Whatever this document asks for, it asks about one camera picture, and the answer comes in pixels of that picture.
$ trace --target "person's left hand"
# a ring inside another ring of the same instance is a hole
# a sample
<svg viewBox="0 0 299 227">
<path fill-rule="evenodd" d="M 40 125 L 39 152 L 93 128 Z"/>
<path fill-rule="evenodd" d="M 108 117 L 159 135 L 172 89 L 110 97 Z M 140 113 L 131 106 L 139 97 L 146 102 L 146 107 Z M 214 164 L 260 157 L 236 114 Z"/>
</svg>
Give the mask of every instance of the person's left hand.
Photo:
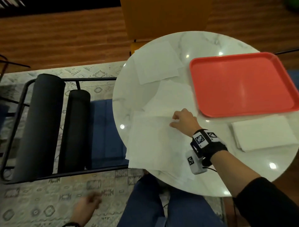
<svg viewBox="0 0 299 227">
<path fill-rule="evenodd" d="M 101 194 L 98 192 L 91 192 L 86 197 L 82 197 L 74 207 L 70 222 L 76 222 L 84 227 L 91 219 L 94 210 L 99 208 L 101 201 Z"/>
</svg>

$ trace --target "red tray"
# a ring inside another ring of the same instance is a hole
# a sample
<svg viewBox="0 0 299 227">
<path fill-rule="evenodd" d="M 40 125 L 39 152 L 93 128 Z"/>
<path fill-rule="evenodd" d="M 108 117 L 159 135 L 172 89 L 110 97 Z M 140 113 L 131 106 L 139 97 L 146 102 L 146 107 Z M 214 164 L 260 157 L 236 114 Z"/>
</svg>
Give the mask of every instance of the red tray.
<svg viewBox="0 0 299 227">
<path fill-rule="evenodd" d="M 299 92 L 272 53 L 195 58 L 190 71 L 199 109 L 206 116 L 299 110 Z"/>
</svg>

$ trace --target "stack of napkins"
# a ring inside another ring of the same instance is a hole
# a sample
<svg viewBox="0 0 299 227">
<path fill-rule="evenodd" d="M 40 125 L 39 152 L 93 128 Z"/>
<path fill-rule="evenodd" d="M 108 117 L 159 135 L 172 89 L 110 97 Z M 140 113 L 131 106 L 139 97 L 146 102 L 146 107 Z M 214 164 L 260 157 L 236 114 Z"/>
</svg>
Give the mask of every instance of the stack of napkins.
<svg viewBox="0 0 299 227">
<path fill-rule="evenodd" d="M 179 76 L 178 69 L 183 67 L 168 41 L 140 48 L 132 58 L 140 84 Z"/>
<path fill-rule="evenodd" d="M 144 111 L 134 112 L 126 153 L 129 168 L 160 170 L 181 184 L 194 180 L 185 158 L 191 139 L 169 126 L 174 111 L 183 108 L 197 116 L 191 87 L 162 80 Z"/>
<path fill-rule="evenodd" d="M 244 152 L 298 144 L 284 116 L 270 116 L 232 123 L 237 147 Z"/>
</svg>

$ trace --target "table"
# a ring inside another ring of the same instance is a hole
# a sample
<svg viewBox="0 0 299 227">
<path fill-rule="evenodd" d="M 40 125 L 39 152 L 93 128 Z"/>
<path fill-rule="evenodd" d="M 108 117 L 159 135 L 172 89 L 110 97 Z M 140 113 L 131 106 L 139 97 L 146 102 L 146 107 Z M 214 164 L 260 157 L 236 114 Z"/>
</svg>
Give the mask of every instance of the table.
<svg viewBox="0 0 299 227">
<path fill-rule="evenodd" d="M 248 44 L 234 38 L 204 31 L 178 32 L 166 35 L 147 43 L 143 47 L 166 40 L 171 44 L 184 65 L 183 75 L 173 77 L 171 80 L 174 82 L 186 83 L 191 86 L 193 86 L 193 84 L 189 63 L 193 58 L 259 52 Z M 114 120 L 119 135 L 125 145 L 128 143 L 132 113 L 134 111 L 140 111 L 141 108 L 156 94 L 159 83 L 159 81 L 156 81 L 140 85 L 133 58 L 130 57 L 124 64 L 115 83 L 112 103 Z M 298 139 L 298 112 L 285 113 L 283 115 L 288 118 L 290 126 Z M 261 176 L 273 181 L 291 164 L 297 153 L 298 146 L 291 145 L 283 147 L 283 150 L 280 147 L 276 147 L 272 149 L 264 149 L 262 152 L 245 153 L 239 150 L 236 147 L 230 123 L 259 117 L 261 116 L 209 118 L 203 116 L 199 112 L 197 119 L 203 128 L 214 131 L 227 144 L 230 153 L 258 172 Z M 194 181 L 188 180 L 184 185 L 173 181 L 160 171 L 148 171 L 163 182 L 190 193 L 204 196 L 231 196 L 218 174 L 212 170 L 208 170 L 204 174 L 196 175 Z"/>
</svg>

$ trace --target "orange chair seat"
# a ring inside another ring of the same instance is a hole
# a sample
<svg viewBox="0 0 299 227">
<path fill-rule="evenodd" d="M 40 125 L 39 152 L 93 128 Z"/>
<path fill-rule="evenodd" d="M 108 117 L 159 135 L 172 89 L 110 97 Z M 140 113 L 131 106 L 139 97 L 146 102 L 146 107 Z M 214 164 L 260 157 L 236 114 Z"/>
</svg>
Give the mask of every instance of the orange chair seat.
<svg viewBox="0 0 299 227">
<path fill-rule="evenodd" d="M 135 50 L 138 50 L 143 45 L 147 44 L 150 41 L 143 41 L 143 42 L 133 42 L 131 44 L 131 54 L 134 54 Z"/>
</svg>

